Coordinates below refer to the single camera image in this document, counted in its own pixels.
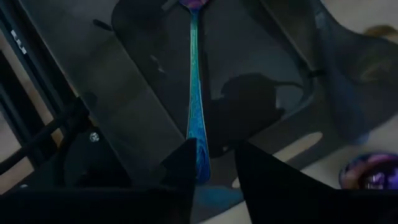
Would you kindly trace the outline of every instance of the rainbow titanium spoon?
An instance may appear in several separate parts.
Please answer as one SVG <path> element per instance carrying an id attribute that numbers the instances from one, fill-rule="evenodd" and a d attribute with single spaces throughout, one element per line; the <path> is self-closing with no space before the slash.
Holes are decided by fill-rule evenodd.
<path id="1" fill-rule="evenodd" d="M 191 81 L 187 139 L 197 139 L 197 183 L 204 184 L 210 178 L 210 159 L 207 146 L 205 118 L 201 101 L 198 58 L 198 22 L 200 9 L 208 0 L 180 0 L 191 12 Z"/>

